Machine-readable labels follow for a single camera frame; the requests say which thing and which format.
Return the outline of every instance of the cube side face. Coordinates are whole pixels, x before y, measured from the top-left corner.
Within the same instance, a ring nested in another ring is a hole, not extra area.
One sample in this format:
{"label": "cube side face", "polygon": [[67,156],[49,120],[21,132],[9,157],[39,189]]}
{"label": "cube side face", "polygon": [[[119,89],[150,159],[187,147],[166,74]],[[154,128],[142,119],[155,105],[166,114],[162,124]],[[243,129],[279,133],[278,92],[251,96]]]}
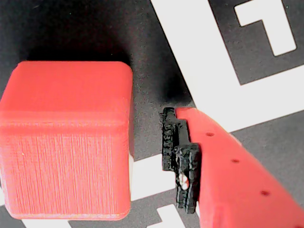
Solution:
{"label": "cube side face", "polygon": [[116,220],[128,213],[127,125],[26,130],[1,129],[1,178],[12,216]]}
{"label": "cube side face", "polygon": [[120,62],[17,66],[0,101],[1,181],[13,217],[127,215],[132,85]]}

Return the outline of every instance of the black gear rack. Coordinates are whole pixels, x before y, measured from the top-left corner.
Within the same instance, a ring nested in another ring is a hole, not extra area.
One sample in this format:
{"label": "black gear rack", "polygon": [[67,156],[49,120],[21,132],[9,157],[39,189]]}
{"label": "black gear rack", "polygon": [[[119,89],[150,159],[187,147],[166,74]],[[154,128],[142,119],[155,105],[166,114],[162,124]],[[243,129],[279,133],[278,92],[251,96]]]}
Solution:
{"label": "black gear rack", "polygon": [[162,169],[175,172],[176,205],[195,212],[200,193],[201,150],[191,143],[186,120],[176,118],[174,108],[162,114]]}

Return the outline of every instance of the black 3d printed part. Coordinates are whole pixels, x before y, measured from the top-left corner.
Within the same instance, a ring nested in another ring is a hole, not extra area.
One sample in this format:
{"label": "black 3d printed part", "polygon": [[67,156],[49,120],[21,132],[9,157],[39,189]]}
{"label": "black 3d printed part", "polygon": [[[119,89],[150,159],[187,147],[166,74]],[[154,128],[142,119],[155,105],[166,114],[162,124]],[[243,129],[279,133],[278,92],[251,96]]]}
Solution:
{"label": "black 3d printed part", "polygon": [[190,143],[187,121],[177,119],[174,108],[165,108],[162,117],[162,169],[175,172],[177,207],[192,214],[200,192],[200,147]]}

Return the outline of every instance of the red cube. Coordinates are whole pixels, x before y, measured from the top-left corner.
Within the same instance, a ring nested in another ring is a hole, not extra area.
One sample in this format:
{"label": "red cube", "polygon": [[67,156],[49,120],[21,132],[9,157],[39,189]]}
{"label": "red cube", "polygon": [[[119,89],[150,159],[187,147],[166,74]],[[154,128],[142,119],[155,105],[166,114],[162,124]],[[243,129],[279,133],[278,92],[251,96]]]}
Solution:
{"label": "red cube", "polygon": [[118,220],[130,210],[132,71],[24,61],[0,101],[0,167],[17,219]]}

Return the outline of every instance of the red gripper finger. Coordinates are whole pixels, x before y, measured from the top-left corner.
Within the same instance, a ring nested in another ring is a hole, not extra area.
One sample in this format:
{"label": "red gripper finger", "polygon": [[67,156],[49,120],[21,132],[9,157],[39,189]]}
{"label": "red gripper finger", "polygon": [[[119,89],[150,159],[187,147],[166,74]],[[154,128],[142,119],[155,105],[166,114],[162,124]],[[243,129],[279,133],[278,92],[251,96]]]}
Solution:
{"label": "red gripper finger", "polygon": [[304,228],[304,211],[282,185],[214,120],[177,109],[202,150],[202,228]]}

